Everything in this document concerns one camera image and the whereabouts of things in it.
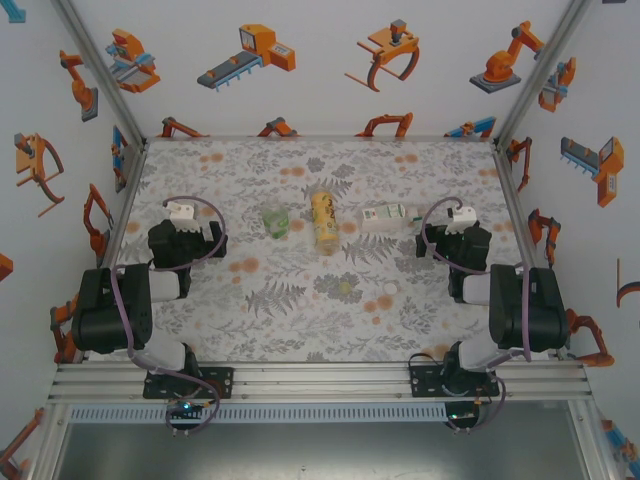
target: floral tablecloth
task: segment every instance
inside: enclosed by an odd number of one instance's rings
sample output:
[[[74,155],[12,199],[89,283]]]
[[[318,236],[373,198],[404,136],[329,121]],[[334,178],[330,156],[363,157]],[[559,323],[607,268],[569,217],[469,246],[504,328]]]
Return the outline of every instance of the floral tablecloth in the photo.
[[[310,192],[335,197],[341,249],[313,249]],[[490,145],[459,142],[213,139],[155,141],[119,252],[147,262],[147,231],[168,218],[161,202],[191,194],[209,200],[228,225],[228,252],[192,269],[189,296],[153,305],[155,328],[211,361],[396,361],[442,356],[456,340],[488,327],[487,307],[447,294],[448,268],[416,258],[417,225],[358,231],[357,213],[385,203],[429,206],[456,195],[493,233],[488,263],[520,261]],[[260,207],[275,196],[290,232],[267,236]],[[208,207],[199,221],[214,219]],[[446,208],[433,223],[446,222]],[[340,288],[348,283],[349,288]],[[395,295],[383,286],[394,283]]]

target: black bracket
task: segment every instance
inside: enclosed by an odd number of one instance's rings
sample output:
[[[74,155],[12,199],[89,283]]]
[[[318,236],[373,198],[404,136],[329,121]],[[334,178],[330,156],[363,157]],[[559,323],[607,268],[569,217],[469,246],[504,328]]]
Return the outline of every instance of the black bracket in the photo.
[[[500,394],[496,382],[492,382],[486,373],[465,372],[469,388],[462,393],[454,393],[443,382],[442,367],[438,365],[412,365],[409,367],[411,378],[411,395],[413,398],[475,398],[480,388],[486,396],[496,397]]]
[[[200,379],[213,386],[221,400],[231,398],[233,389],[233,368],[231,367],[200,367]],[[154,375],[147,373],[144,381],[142,397],[148,400],[174,400],[188,396],[200,388],[194,382],[178,379],[171,375]],[[202,388],[193,399],[211,398],[211,392]]]

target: purple cable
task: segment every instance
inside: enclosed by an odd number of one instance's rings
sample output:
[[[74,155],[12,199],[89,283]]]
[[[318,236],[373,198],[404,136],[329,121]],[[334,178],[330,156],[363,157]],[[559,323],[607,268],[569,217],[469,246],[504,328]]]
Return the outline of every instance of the purple cable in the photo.
[[[500,395],[500,402],[498,403],[498,406],[493,410],[493,412],[491,412],[489,414],[489,416],[487,417],[487,419],[485,421],[483,421],[480,425],[476,425],[475,427],[471,427],[471,428],[462,429],[462,428],[456,426],[449,418],[447,418],[447,425],[449,425],[453,429],[453,431],[455,433],[458,433],[461,430],[465,430],[467,432],[467,434],[470,434],[471,432],[475,432],[475,431],[480,430],[481,428],[486,427],[491,422],[493,422],[493,420],[498,416],[498,414],[502,410],[502,407],[504,407],[504,402],[507,399],[507,386],[504,384],[504,380],[502,380],[500,377],[498,377],[493,372],[487,372],[487,374],[492,379],[496,380],[500,384],[502,392],[501,392],[501,395]]]
[[[466,268],[449,261],[448,259],[444,258],[442,255],[440,255],[438,252],[436,252],[436,249],[433,247],[432,244],[429,243],[429,240],[427,240],[427,231],[426,231],[427,220],[429,219],[429,217],[431,216],[431,214],[436,208],[438,208],[444,202],[448,202],[449,200],[457,202],[458,208],[462,207],[463,205],[462,200],[460,200],[458,197],[444,197],[438,200],[436,203],[434,203],[433,206],[429,209],[429,211],[425,214],[424,218],[422,219],[421,234],[422,234],[422,240],[424,240],[427,250],[429,250],[429,252],[432,253],[433,256],[436,257],[441,262],[444,262],[447,265],[449,265],[451,268],[455,268],[456,270],[460,270],[461,272],[468,273],[470,275],[486,275],[490,273],[482,270],[473,270],[471,268]],[[531,361],[531,345],[529,344],[529,267],[525,262],[522,262],[522,269],[524,272],[523,281],[522,281],[522,346],[524,349],[524,358],[527,360],[527,362],[530,362]]]
[[[204,262],[205,260],[210,258],[214,253],[216,253],[216,251],[218,251],[218,249],[222,246],[222,243],[224,242],[224,237],[226,234],[226,224],[224,222],[224,217],[213,204],[198,197],[194,197],[190,195],[181,195],[178,197],[168,198],[163,202],[163,205],[166,205],[168,202],[173,200],[195,200],[198,202],[202,202],[208,207],[212,208],[213,211],[216,212],[216,214],[220,218],[220,228],[222,230],[222,235],[220,236],[220,240],[218,241],[216,246],[213,247],[211,251],[207,253],[204,257],[194,260],[193,262],[190,262],[186,265],[180,265],[178,267],[171,267],[171,268],[156,269],[156,271],[158,272],[175,272],[177,270],[193,267],[195,265],[198,265],[199,263]],[[124,327],[124,333],[127,337],[127,355],[129,356],[129,358],[131,359],[131,362],[134,365],[142,368],[143,370],[155,371],[158,373],[162,373],[164,375],[171,375],[173,377],[180,378],[182,380],[187,380],[189,382],[196,383],[200,387],[205,388],[211,392],[215,401],[215,406],[213,408],[213,412],[211,413],[211,415],[209,415],[202,423],[200,423],[200,425],[190,430],[185,430],[185,435],[189,434],[187,432],[190,432],[191,434],[197,433],[198,431],[202,430],[205,426],[207,426],[209,422],[211,422],[211,420],[213,420],[213,418],[218,413],[218,410],[220,409],[220,395],[218,395],[218,392],[212,385],[209,385],[208,383],[206,383],[204,380],[201,380],[200,378],[192,377],[191,375],[185,375],[184,373],[175,372],[173,370],[168,370],[166,368],[156,367],[155,365],[146,363],[143,359],[136,357],[135,350],[133,349],[133,331],[131,330],[131,323],[129,322],[129,316],[127,315],[127,310],[124,307],[124,301],[122,300],[122,294],[120,293],[120,288],[118,287],[118,279],[116,276],[117,271],[121,268],[125,268],[125,265],[116,265],[111,269],[111,289],[113,290],[113,297],[116,301],[116,306],[118,307],[118,312],[120,313],[120,319],[122,320],[122,326]],[[174,434],[175,434],[175,428],[173,427],[173,425],[171,425],[171,413],[173,413],[173,411],[175,410],[172,410],[172,409],[167,410],[167,413],[165,414],[165,423],[169,428],[174,430]]]

